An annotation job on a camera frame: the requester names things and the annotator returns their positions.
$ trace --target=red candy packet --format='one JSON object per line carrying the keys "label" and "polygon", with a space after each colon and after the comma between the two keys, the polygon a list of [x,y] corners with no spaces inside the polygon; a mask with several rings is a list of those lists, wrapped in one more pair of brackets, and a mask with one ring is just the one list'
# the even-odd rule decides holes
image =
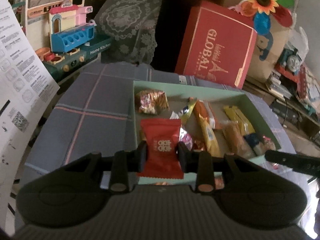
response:
{"label": "red candy packet", "polygon": [[181,120],[151,118],[141,120],[148,144],[148,158],[140,177],[183,179],[176,154]]}

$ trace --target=floral lace pattern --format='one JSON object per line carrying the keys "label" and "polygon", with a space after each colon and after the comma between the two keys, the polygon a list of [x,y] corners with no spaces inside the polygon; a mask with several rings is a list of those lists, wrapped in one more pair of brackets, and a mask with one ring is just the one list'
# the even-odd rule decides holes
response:
{"label": "floral lace pattern", "polygon": [[107,0],[95,17],[98,32],[115,40],[108,51],[118,61],[150,64],[162,0]]}

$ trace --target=toy kitchen set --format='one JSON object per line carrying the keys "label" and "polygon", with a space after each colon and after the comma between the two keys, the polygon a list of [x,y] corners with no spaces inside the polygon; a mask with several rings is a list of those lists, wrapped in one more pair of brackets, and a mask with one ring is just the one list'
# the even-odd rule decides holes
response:
{"label": "toy kitchen set", "polygon": [[86,23],[84,0],[24,0],[22,26],[32,48],[56,82],[98,57],[112,38]]}

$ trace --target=red gift box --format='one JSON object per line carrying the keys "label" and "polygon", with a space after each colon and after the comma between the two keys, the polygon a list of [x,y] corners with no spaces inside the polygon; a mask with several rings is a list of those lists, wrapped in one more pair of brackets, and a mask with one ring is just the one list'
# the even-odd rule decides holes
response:
{"label": "red gift box", "polygon": [[175,73],[241,89],[256,38],[252,19],[202,1],[191,9]]}

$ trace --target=plaid tablecloth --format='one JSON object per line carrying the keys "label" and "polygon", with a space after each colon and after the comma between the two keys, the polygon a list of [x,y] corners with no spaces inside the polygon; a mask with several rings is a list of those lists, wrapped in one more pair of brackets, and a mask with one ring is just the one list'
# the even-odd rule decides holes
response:
{"label": "plaid tablecloth", "polygon": [[[126,62],[94,63],[87,67],[67,90],[53,109],[25,163],[21,184],[47,174],[87,153],[100,151],[111,156],[119,150],[135,148],[134,123],[131,116],[133,80],[179,84],[175,73],[156,71],[142,64],[139,67]],[[188,85],[237,90],[186,76]],[[281,145],[281,151],[295,150],[268,105],[259,97],[247,93]],[[261,166],[299,185],[310,199],[307,177],[282,166],[273,170]],[[103,177],[107,187],[109,174]],[[130,181],[136,181],[134,174]]]}

